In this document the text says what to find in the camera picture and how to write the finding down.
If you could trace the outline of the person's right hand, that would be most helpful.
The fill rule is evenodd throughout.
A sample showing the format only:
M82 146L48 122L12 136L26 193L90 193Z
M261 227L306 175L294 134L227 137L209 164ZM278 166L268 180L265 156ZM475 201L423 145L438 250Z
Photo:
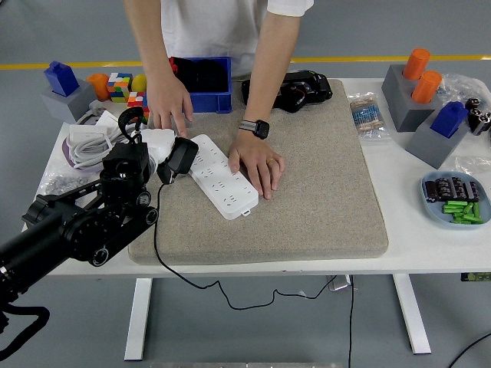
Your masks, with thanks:
M186 123L193 120L193 105L184 85L173 75L147 74L147 103L153 125L171 129L180 137L187 137Z

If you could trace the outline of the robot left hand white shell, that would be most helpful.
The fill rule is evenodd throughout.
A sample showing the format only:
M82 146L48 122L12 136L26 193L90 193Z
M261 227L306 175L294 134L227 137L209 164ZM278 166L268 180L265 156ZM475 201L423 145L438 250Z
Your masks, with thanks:
M176 134L171 129L145 129L141 131L142 142L147 145L149 156L150 175L158 172L161 168L159 177L164 185L172 182L170 170L165 169L165 162L169 159Z

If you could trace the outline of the person's left hand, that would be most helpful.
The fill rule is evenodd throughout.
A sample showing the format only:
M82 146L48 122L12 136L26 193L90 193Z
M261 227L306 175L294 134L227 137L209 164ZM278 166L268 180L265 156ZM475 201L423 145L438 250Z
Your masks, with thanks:
M258 194L270 199L285 171L285 160L265 140L240 130L229 148L229 168L237 173L241 166Z

